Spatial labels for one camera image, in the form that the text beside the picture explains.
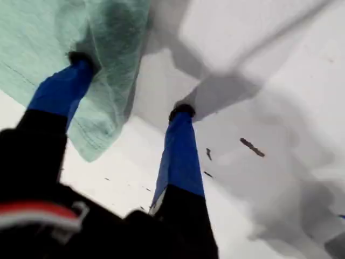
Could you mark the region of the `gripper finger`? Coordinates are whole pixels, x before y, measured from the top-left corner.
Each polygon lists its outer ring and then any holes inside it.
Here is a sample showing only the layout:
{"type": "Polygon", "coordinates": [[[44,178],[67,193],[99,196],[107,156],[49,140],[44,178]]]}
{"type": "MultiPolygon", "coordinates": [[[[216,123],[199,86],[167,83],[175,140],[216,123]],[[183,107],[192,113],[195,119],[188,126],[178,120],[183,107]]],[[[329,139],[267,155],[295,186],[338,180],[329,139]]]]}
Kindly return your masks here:
{"type": "Polygon", "coordinates": [[[1,184],[57,181],[68,127],[94,77],[90,55],[71,51],[68,59],[40,83],[17,126],[1,131],[1,184]]]}
{"type": "Polygon", "coordinates": [[[169,231],[184,258],[218,258],[206,206],[192,119],[194,108],[177,105],[169,115],[150,214],[169,231]]]}

